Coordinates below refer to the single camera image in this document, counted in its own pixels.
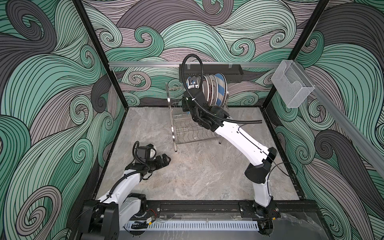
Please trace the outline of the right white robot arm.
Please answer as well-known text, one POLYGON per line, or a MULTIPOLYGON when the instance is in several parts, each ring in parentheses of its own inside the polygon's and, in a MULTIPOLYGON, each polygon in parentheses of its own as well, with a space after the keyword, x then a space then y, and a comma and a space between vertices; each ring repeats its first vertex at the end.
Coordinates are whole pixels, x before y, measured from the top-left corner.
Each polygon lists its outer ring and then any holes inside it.
POLYGON ((264 216, 270 214, 273 197, 268 180, 277 150, 260 144, 239 125, 258 124, 261 121, 232 119, 223 108, 210 106, 199 88, 188 89, 183 93, 182 107, 184 112, 191 114, 195 123, 226 139, 249 160, 245 176, 253 183, 256 213, 264 216))

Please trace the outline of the white plate cloud emblem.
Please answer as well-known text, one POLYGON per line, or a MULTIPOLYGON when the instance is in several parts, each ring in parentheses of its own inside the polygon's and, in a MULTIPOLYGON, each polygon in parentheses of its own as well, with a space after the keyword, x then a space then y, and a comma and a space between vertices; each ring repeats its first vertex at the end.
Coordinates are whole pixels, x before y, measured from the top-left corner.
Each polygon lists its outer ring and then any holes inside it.
POLYGON ((218 100, 218 82, 216 80, 216 77, 214 75, 210 75, 210 78, 212 79, 212 86, 213 86, 213 101, 212 104, 215 106, 217 104, 218 100))

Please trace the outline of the green rimmed white plate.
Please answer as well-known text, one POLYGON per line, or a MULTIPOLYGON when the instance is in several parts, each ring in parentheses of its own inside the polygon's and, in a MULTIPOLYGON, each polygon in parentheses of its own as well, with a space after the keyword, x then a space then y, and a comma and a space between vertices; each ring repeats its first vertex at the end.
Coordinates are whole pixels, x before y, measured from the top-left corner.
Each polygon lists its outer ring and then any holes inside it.
POLYGON ((203 76, 202 78, 202 90, 203 90, 205 99, 208 101, 209 100, 209 84, 205 76, 203 76))

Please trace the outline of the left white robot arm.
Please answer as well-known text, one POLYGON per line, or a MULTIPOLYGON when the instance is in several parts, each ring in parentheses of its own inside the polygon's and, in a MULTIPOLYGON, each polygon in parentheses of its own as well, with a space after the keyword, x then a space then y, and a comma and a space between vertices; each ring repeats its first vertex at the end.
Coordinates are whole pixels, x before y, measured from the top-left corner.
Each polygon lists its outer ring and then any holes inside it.
POLYGON ((116 240, 121 230, 140 235, 152 225, 158 213, 148 207, 144 194, 133 193, 153 172, 167 167, 171 158, 158 155, 152 144, 142 146, 136 141, 133 160, 114 185, 98 200, 87 201, 80 215, 77 240, 116 240))

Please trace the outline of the white plate red characters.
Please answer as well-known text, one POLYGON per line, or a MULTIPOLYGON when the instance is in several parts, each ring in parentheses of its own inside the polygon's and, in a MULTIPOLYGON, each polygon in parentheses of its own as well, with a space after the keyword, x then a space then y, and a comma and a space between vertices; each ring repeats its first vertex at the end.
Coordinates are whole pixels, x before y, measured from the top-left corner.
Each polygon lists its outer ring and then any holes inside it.
POLYGON ((209 99, 208 99, 208 103, 210 106, 212 106, 213 104, 213 94, 214 94, 214 89, 213 89, 213 82, 212 82, 212 79, 209 75, 206 75, 206 78, 207 78, 207 82, 208 82, 208 86, 209 86, 209 99))

